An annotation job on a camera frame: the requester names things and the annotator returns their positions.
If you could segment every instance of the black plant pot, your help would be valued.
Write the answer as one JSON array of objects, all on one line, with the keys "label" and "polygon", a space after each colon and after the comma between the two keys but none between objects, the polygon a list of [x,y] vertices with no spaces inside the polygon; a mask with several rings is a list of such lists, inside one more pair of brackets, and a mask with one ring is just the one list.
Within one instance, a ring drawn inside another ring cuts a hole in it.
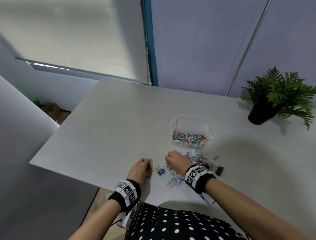
[{"label": "black plant pot", "polygon": [[255,125],[261,125],[273,118],[277,114],[277,110],[272,108],[271,105],[255,104],[249,113],[248,120]]}]

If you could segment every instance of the person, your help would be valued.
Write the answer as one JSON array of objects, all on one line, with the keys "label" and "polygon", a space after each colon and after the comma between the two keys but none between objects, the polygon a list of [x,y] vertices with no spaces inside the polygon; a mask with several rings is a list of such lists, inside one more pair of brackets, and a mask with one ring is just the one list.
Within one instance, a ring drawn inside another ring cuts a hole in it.
[{"label": "person", "polygon": [[[208,169],[193,165],[178,152],[168,152],[166,163],[170,170],[185,177],[186,183],[194,191],[197,193],[203,191],[211,196],[251,239],[309,239],[257,202],[216,179]],[[136,162],[129,171],[127,180],[116,186],[114,196],[109,197],[109,200],[69,240],[103,239],[118,214],[121,211],[129,212],[136,205],[135,202],[138,202],[139,186],[146,177],[151,176],[150,168],[148,159],[142,158]],[[129,201],[125,193],[121,196],[120,186],[126,189],[128,196],[135,193],[132,199],[136,199]],[[225,221],[196,212],[174,211],[142,202],[138,204],[132,223],[125,234],[126,240],[240,240],[243,238]]]}]

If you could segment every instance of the person's left arm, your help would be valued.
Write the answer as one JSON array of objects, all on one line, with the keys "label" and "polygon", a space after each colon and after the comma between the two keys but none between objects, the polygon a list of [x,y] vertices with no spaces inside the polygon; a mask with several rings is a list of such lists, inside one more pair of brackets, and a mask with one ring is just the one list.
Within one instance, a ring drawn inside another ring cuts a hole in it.
[{"label": "person's left arm", "polygon": [[[149,160],[142,158],[132,166],[127,179],[141,185],[146,177],[151,176],[150,168]],[[120,212],[121,205],[116,200],[108,200],[69,240],[102,240]]]}]

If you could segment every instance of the plastic container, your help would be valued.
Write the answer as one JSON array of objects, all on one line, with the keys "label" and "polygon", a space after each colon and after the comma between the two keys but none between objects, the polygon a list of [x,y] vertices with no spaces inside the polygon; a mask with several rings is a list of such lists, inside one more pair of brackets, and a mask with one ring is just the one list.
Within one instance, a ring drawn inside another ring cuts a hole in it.
[{"label": "plastic container", "polygon": [[[201,144],[196,142],[187,142],[186,139],[180,140],[174,140],[175,137],[174,133],[175,131],[179,135],[180,133],[188,134],[189,136],[194,136],[190,134],[196,134],[196,135],[203,135],[201,139],[206,139],[206,141]],[[187,147],[187,148],[193,148],[198,151],[203,151],[209,146],[210,141],[215,137],[213,131],[210,129],[210,122],[205,119],[196,118],[196,117],[189,117],[185,115],[178,115],[176,120],[172,123],[172,142],[175,145],[181,146],[181,147]]]}]

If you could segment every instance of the forearm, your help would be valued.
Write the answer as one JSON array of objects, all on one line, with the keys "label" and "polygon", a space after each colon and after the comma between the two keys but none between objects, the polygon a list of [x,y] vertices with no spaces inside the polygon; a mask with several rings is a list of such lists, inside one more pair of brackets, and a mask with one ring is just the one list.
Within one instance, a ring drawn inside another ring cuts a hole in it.
[{"label": "forearm", "polygon": [[253,240],[309,239],[293,226],[221,181],[211,178],[205,190]]},{"label": "forearm", "polygon": [[119,203],[110,199],[69,240],[102,240],[120,211]]}]

